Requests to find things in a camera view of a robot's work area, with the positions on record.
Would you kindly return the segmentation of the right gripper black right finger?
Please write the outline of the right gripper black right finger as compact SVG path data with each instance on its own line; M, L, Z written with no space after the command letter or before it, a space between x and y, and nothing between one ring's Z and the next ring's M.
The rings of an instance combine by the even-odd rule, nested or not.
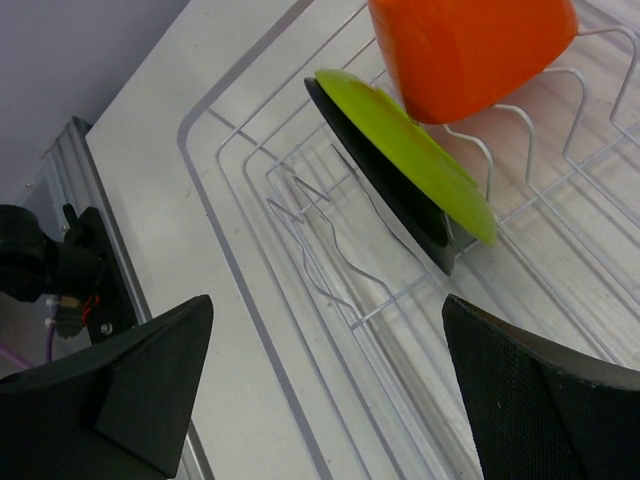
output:
M484 478L638 478L638 371L453 294L442 318Z

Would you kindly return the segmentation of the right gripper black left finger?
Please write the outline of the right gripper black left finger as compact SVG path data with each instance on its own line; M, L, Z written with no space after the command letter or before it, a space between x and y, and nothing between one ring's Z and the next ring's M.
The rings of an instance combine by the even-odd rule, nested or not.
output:
M211 337L196 296L77 353L1 381L4 479L172 479Z

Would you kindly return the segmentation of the black plastic plate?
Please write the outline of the black plastic plate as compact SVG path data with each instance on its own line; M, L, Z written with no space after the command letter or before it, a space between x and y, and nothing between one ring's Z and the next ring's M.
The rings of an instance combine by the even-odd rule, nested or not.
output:
M451 275L455 252L442 209L349 120L318 80L307 77L304 85L316 108L375 191L435 265L444 274Z

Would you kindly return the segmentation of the green plastic plate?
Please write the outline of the green plastic plate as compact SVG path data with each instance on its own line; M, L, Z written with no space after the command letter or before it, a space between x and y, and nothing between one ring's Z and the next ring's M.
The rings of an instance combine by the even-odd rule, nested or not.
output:
M422 193L481 242L497 242L497 223L469 172L414 123L383 89L344 70L315 79L342 113Z

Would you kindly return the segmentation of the orange plastic cup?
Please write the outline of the orange plastic cup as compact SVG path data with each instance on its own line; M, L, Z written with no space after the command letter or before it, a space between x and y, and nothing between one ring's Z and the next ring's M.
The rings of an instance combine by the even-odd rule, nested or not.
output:
M570 1L370 1L377 43L409 116L465 119L523 86L577 36Z

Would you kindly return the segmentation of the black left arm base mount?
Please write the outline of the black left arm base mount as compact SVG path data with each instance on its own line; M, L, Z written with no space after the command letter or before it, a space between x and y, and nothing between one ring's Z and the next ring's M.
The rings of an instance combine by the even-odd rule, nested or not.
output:
M88 207L77 214L67 203L63 213L69 225L64 246L71 253L67 295L79 301L81 324L97 344L132 329L136 314L100 211Z

